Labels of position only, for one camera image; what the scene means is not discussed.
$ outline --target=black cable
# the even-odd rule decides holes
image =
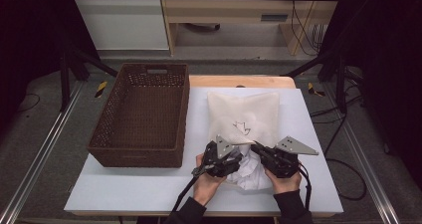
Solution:
[[[339,118],[331,120],[331,121],[313,121],[313,123],[315,123],[315,124],[327,124],[327,123],[337,122],[341,119],[342,119],[342,117],[339,117]]]
[[[29,108],[26,108],[26,109],[22,109],[22,110],[18,110],[18,111],[16,111],[16,112],[26,112],[26,111],[28,111],[28,110],[30,110],[30,109],[32,109],[32,108],[34,108],[39,102],[40,102],[40,100],[41,100],[41,98],[40,98],[40,96],[38,96],[37,94],[32,94],[32,93],[29,93],[29,94],[27,94],[26,96],[35,96],[35,97],[37,97],[38,99],[37,99],[37,101],[33,104],[33,105],[31,105]]]
[[[357,100],[360,100],[362,98],[363,98],[363,96],[357,96],[357,97],[355,97],[353,99],[350,99],[346,103],[349,105],[349,104],[351,104],[351,103],[353,103],[353,102],[355,102]],[[337,109],[338,109],[338,107],[334,107],[334,108],[330,108],[330,109],[327,109],[327,110],[322,110],[322,111],[317,111],[317,112],[311,112],[310,113],[310,116],[311,117],[320,116],[320,115],[323,115],[323,114],[326,114],[326,113],[329,113],[329,112],[333,112],[333,111],[335,111]]]
[[[302,164],[301,167],[303,167],[305,171],[299,169],[299,172],[307,180],[307,196],[305,198],[305,208],[307,208],[307,210],[310,210],[311,194],[313,192],[313,187],[311,186],[310,175],[308,173],[308,170]]]
[[[317,36],[317,27],[318,27],[318,24],[314,24],[312,40],[313,40],[314,48],[316,49],[317,52],[319,52],[320,46],[322,45],[322,37],[323,37],[324,26],[323,26],[323,24],[319,24],[318,36]]]
[[[338,162],[338,163],[340,163],[340,164],[348,167],[350,170],[352,170],[354,173],[357,174],[357,176],[359,177],[359,179],[363,183],[363,191],[362,191],[362,194],[360,194],[360,196],[358,196],[358,197],[349,197],[349,196],[345,196],[345,195],[341,194],[340,191],[338,193],[338,196],[340,196],[340,197],[342,197],[344,199],[350,200],[350,201],[360,201],[360,200],[362,200],[363,197],[365,197],[366,192],[367,192],[366,182],[365,182],[365,179],[362,177],[362,175],[356,169],[354,169],[352,166],[350,166],[349,164],[347,164],[347,163],[345,163],[343,161],[340,161],[340,160],[337,160],[337,159],[333,159],[333,158],[326,158],[325,160],[326,161]]]
[[[292,1],[292,17],[291,17],[291,27],[292,27],[292,32],[293,32],[293,35],[295,36],[295,38],[298,40],[298,43],[299,43],[299,46],[301,47],[301,49],[302,49],[302,51],[305,53],[305,54],[307,54],[308,56],[316,56],[317,55],[317,53],[316,54],[310,54],[310,53],[308,53],[308,52],[306,52],[305,51],[305,49],[304,49],[304,47],[302,46],[302,42],[301,42],[301,40],[298,38],[298,35],[296,35],[296,32],[295,32],[295,28],[293,27],[293,18],[295,17],[295,15],[297,16],[297,20],[299,21],[299,23],[300,23],[300,25],[301,25],[301,27],[302,27],[302,30],[304,31],[304,33],[305,33],[305,36],[307,37],[307,39],[308,39],[308,42],[309,43],[311,43],[310,42],[310,39],[308,38],[308,36],[307,36],[307,33],[305,32],[305,28],[302,26],[302,23],[301,23],[301,20],[299,19],[299,17],[298,17],[298,14],[296,13],[296,7],[295,7],[295,1]]]
[[[340,132],[342,125],[344,124],[345,118],[346,118],[346,114],[342,117],[340,125],[337,127],[337,130],[332,135],[332,138],[329,141],[328,146],[326,147],[325,151],[323,152],[324,156],[326,156],[328,154],[329,149],[331,148],[332,144],[334,143],[335,138],[337,137],[338,133]]]
[[[350,90],[352,88],[357,88],[357,87],[359,87],[359,85],[351,85],[350,87],[346,88],[344,92],[347,93],[348,90]]]
[[[179,194],[177,197],[176,204],[174,204],[173,210],[171,212],[177,211],[177,208],[180,205],[180,202],[182,201],[183,197],[186,195],[186,193],[189,191],[189,189],[195,184],[196,180],[198,180],[199,176],[193,176],[190,182],[186,185],[186,187],[183,189],[183,191]]]

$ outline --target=table surface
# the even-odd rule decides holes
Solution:
[[[215,85],[218,79],[227,81],[226,87],[242,85],[247,88],[201,87],[201,84],[206,86],[205,84],[209,82]],[[258,83],[270,81],[270,87],[276,83],[285,85],[281,88],[251,88],[253,80]],[[208,143],[208,92],[237,97],[269,92],[279,93],[280,138],[290,135],[319,152],[318,156],[300,155],[299,157],[310,174],[313,186],[310,205],[313,216],[331,216],[343,211],[302,92],[295,89],[291,78],[191,76],[190,82],[182,166],[180,168],[105,168],[89,155],[68,199],[65,211],[76,215],[168,215],[177,196],[192,177],[190,173],[195,166],[195,156],[203,152]],[[305,180],[301,183],[303,200],[306,195],[306,184]],[[191,194],[192,189],[186,194],[184,200]],[[272,194],[271,188],[251,191],[243,190],[234,184],[223,183],[208,203],[205,215],[279,216],[280,210]]]

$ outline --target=brown woven basket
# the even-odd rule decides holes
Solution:
[[[180,167],[189,89],[185,64],[123,64],[88,151],[106,167]]]

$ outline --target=white cabinet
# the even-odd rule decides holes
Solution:
[[[168,50],[160,0],[76,0],[97,50]]]

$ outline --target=white cloth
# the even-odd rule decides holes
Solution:
[[[257,141],[269,147],[276,145],[279,104],[278,93],[243,98],[208,93],[209,139],[215,140],[216,135],[220,134],[228,142],[239,144],[244,155],[239,170],[227,176],[228,182],[236,183],[245,190],[272,186],[259,155],[250,151],[250,144]]]

